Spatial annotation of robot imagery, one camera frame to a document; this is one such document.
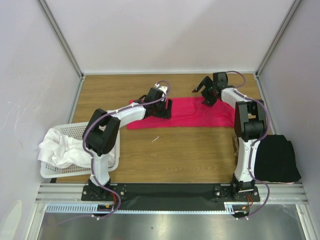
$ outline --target white wall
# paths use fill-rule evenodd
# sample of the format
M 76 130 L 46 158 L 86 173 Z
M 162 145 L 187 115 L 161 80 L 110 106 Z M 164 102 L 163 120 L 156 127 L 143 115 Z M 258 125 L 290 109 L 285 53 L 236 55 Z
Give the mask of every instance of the white wall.
M 302 1 L 261 74 L 279 132 L 292 141 L 320 227 L 320 1 Z
M 84 73 L 255 71 L 293 0 L 47 0 Z
M 14 237 L 21 240 L 43 181 L 38 144 L 67 122 L 79 78 L 37 1 L 2 0 L 0 32 L 0 239 L 5 215 L 21 200 Z

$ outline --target white towel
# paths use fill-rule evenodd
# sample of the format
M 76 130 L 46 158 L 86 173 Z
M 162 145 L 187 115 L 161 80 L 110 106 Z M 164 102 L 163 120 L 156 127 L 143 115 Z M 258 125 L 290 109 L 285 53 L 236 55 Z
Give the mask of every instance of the white towel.
M 61 134 L 57 129 L 50 128 L 39 145 L 38 160 L 60 169 L 71 165 L 90 168 L 91 156 L 83 150 L 82 142 L 82 140 Z

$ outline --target white plastic basket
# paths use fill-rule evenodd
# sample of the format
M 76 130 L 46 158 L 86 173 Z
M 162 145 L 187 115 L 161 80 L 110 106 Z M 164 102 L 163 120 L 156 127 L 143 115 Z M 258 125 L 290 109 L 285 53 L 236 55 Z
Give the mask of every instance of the white plastic basket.
M 82 140 L 82 135 L 87 125 L 88 125 L 88 122 L 80 122 L 80 123 L 58 125 L 58 126 L 54 126 L 53 128 L 57 129 L 60 133 L 67 135 L 68 137 Z M 115 165 L 109 168 L 109 172 L 115 170 L 119 164 L 119 155 L 120 155 L 120 132 L 119 131 L 116 138 L 115 147 L 112 149 L 112 152 L 115 155 Z M 40 174 L 42 177 L 46 179 L 70 177 L 70 176 L 91 174 L 91 168 L 84 168 L 76 165 L 71 165 L 67 168 L 58 168 L 56 166 L 52 166 L 51 164 L 45 161 L 42 161 Z

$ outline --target black mounting plate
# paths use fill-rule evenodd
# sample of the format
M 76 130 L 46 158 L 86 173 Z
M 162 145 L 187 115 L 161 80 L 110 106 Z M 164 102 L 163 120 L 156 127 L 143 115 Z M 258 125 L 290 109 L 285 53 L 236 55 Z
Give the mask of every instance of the black mounting plate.
M 250 195 L 252 200 L 255 203 L 260 202 L 260 195 L 258 188 L 255 186 L 253 191 L 245 191 L 245 192 L 238 192 L 235 194 L 235 196 L 232 196 L 231 194 L 231 187 L 230 185 L 215 185 L 214 186 L 214 195 L 215 195 L 215 201 L 217 203 L 222 202 L 229 202 L 229 203 L 235 203 L 235 202 L 247 202 L 247 196 Z
M 115 191 L 121 197 L 121 200 L 126 198 L 127 186 L 125 184 L 111 184 L 107 186 L 108 189 Z M 82 201 L 92 201 L 92 202 L 112 202 L 113 196 L 107 191 L 100 187 L 90 185 L 85 185 L 82 190 Z

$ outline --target red cloth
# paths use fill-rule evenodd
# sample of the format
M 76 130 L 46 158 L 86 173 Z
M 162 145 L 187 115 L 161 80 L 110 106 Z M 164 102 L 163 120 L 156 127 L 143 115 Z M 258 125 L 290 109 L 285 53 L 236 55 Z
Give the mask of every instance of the red cloth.
M 202 104 L 204 98 L 177 97 L 173 100 L 171 118 L 148 117 L 127 125 L 128 129 L 152 129 L 165 127 L 234 127 L 235 110 L 218 100 L 213 106 Z

